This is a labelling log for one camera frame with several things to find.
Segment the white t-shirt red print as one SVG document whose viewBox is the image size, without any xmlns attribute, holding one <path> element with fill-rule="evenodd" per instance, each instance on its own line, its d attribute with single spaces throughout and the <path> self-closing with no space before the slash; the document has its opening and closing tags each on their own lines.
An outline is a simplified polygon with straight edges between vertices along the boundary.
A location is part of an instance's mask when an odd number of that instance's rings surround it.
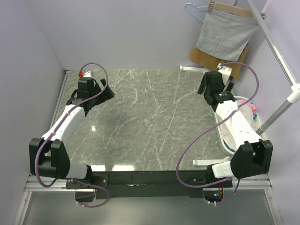
<svg viewBox="0 0 300 225">
<path fill-rule="evenodd" d="M 255 128 L 256 125 L 256 119 L 257 119 L 257 113 L 253 115 L 251 108 L 246 104 L 242 106 L 239 111 L 242 113 L 244 118 L 247 120 L 248 124 L 251 126 L 251 128 Z M 229 132 L 229 129 L 227 128 L 226 124 L 221 124 L 219 126 L 221 137 L 225 146 L 225 149 L 228 150 L 230 153 L 234 153 L 237 148 L 235 141 L 232 137 L 232 135 Z"/>
</svg>

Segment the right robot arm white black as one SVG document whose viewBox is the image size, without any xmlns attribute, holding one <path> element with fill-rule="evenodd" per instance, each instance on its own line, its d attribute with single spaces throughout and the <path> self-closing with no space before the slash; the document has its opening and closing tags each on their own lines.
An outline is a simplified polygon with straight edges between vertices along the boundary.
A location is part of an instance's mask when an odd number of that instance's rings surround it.
<svg viewBox="0 0 300 225">
<path fill-rule="evenodd" d="M 239 110 L 240 105 L 230 92 L 233 83 L 226 88 L 223 78 L 219 71 L 206 72 L 197 92 L 221 119 L 218 125 L 228 130 L 236 148 L 230 160 L 212 165 L 212 171 L 206 175 L 206 183 L 211 187 L 218 186 L 222 178 L 243 179 L 268 173 L 273 152 L 272 143 L 263 140 Z"/>
</svg>

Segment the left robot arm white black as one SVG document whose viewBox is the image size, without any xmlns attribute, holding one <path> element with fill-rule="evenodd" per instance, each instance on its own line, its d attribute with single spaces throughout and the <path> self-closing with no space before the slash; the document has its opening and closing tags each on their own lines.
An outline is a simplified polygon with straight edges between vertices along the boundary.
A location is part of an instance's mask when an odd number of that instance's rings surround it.
<svg viewBox="0 0 300 225">
<path fill-rule="evenodd" d="M 65 143 L 93 107 L 114 97 L 106 80 L 101 79 L 101 83 L 103 88 L 94 78 L 80 78 L 78 88 L 71 94 L 53 127 L 41 138 L 30 141 L 31 174 L 36 177 L 77 179 L 82 188 L 92 186 L 94 177 L 91 166 L 71 162 Z"/>
</svg>

